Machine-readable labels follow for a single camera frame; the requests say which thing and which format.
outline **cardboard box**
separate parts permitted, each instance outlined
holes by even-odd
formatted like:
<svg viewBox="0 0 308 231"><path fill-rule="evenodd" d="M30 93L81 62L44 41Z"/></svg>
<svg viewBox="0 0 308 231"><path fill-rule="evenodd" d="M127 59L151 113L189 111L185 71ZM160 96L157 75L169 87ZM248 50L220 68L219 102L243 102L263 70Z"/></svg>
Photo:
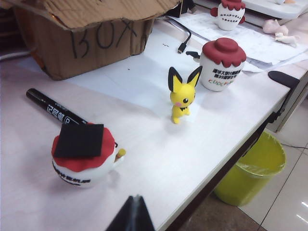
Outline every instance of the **cardboard box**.
<svg viewBox="0 0 308 231"><path fill-rule="evenodd" d="M66 79L143 52L154 18L179 0L6 0L26 11L47 73ZM24 31L24 39L29 28Z"/></svg>

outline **black square felt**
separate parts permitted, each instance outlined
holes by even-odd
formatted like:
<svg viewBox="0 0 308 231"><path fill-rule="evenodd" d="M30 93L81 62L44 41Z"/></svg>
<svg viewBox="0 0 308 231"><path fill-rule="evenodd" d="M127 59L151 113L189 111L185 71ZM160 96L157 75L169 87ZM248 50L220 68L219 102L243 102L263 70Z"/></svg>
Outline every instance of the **black square felt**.
<svg viewBox="0 0 308 231"><path fill-rule="evenodd" d="M103 124L62 124L54 157L101 155Z"/></svg>

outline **tiled floor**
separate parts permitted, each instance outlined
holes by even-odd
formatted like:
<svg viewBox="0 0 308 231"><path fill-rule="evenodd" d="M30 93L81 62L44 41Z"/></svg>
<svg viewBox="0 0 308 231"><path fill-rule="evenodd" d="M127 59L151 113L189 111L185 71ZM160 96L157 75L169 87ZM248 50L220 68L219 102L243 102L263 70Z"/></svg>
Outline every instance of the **tiled floor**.
<svg viewBox="0 0 308 231"><path fill-rule="evenodd" d="M308 147L308 100L274 135ZM308 150L284 146L287 165L247 205L237 208L214 194L201 201L180 231L308 231Z"/></svg>

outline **yellow figurine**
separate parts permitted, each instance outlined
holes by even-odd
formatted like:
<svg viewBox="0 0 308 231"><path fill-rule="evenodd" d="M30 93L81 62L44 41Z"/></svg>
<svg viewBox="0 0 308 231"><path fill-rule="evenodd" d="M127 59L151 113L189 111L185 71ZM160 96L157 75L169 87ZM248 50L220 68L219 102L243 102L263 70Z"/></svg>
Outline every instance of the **yellow figurine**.
<svg viewBox="0 0 308 231"><path fill-rule="evenodd" d="M180 122L179 117L190 114L188 106L195 99L196 93L194 88L197 85L201 71L202 66L195 69L189 75L187 83L183 83L176 69L174 67L169 69L168 86L171 91L170 99L173 103L172 120L175 124Z"/></svg>

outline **box flap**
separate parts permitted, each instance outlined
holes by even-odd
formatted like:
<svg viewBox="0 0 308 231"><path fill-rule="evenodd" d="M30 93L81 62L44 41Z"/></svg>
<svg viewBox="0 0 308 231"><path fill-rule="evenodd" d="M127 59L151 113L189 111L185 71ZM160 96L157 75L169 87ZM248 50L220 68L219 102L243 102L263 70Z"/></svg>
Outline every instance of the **box flap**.
<svg viewBox="0 0 308 231"><path fill-rule="evenodd" d="M6 1L44 16L66 29L122 18L133 21L148 19L164 14L179 3L179 0Z"/></svg>

